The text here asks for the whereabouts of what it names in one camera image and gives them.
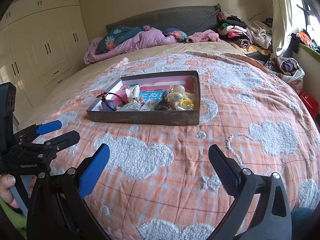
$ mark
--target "blue gripper pad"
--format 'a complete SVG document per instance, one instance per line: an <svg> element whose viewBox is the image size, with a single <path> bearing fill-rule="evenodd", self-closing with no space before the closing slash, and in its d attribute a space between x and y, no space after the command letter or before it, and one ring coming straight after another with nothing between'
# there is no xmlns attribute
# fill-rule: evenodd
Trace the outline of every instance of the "blue gripper pad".
<svg viewBox="0 0 320 240"><path fill-rule="evenodd" d="M78 193L82 199L92 193L94 186L103 172L103 169L109 161L109 158L109 146L103 143L95 152L94 159L80 177Z"/></svg>
<svg viewBox="0 0 320 240"><path fill-rule="evenodd" d="M40 125L38 127L38 129L36 130L36 133L40 134L40 135L44 135L49 132L59 130L59 129L61 129L61 127L62 127L62 123L59 120L56 120L53 122L49 122L49 123L45 123L45 124Z"/></svg>
<svg viewBox="0 0 320 240"><path fill-rule="evenodd" d="M217 173L224 189L230 196L236 196L239 193L239 178L236 175L234 169L228 163L229 158L225 157L223 152L216 144L213 144L209 148L209 161Z"/></svg>

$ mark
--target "cardboard box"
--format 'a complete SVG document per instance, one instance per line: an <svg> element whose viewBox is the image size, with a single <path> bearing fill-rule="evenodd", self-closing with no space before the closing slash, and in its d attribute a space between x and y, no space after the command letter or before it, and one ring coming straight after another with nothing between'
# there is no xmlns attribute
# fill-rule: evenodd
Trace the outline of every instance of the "cardboard box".
<svg viewBox="0 0 320 240"><path fill-rule="evenodd" d="M169 87L182 84L186 91L190 91L196 95L195 110L185 111L102 111L101 98L97 98L87 109L90 119L94 122L114 122L114 123L130 123L130 124L157 124L157 125L198 125L200 119L200 83L197 71L172 71L150 73L135 76L126 76L119 78L105 92L120 94L123 96L125 87L130 85L153 84L157 90L161 87ZM107 95L106 99L116 99L113 95Z"/></svg>

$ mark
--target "gray headboard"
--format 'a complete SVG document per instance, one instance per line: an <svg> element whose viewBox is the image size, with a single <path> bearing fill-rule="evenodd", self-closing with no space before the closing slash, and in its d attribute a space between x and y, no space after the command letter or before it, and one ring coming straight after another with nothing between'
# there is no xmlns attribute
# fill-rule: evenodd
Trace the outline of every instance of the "gray headboard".
<svg viewBox="0 0 320 240"><path fill-rule="evenodd" d="M214 6L173 7L135 15L108 24L106 29L109 32L119 25L137 27L149 24L161 31L168 28L177 28L190 36L208 29L217 31L221 26L217 17L220 11L220 4Z"/></svg>

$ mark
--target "pink duvet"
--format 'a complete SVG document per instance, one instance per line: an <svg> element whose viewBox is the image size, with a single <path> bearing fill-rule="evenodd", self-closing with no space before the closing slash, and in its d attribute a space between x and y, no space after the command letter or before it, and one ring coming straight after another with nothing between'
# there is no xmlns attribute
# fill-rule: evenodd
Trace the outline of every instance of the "pink duvet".
<svg viewBox="0 0 320 240"><path fill-rule="evenodd" d="M139 49L151 48L154 46L167 45L177 42L175 37L165 37L162 34L161 30L155 28L151 28L151 30L147 32L138 33L133 38L128 39L122 44L116 46L112 51L106 53L100 53L96 51L97 46L101 40L102 38L94 38L91 41L88 50L84 54L83 60L85 64L102 61L126 52L132 52Z"/></svg>

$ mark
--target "white wardrobe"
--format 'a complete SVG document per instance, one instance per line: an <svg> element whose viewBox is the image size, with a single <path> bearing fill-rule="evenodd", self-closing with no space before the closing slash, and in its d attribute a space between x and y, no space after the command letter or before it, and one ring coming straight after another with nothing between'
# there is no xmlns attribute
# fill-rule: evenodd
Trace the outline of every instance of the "white wardrobe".
<svg viewBox="0 0 320 240"><path fill-rule="evenodd" d="M79 0L19 0L10 5L0 21L0 76L17 88L18 122L85 67L88 45Z"/></svg>

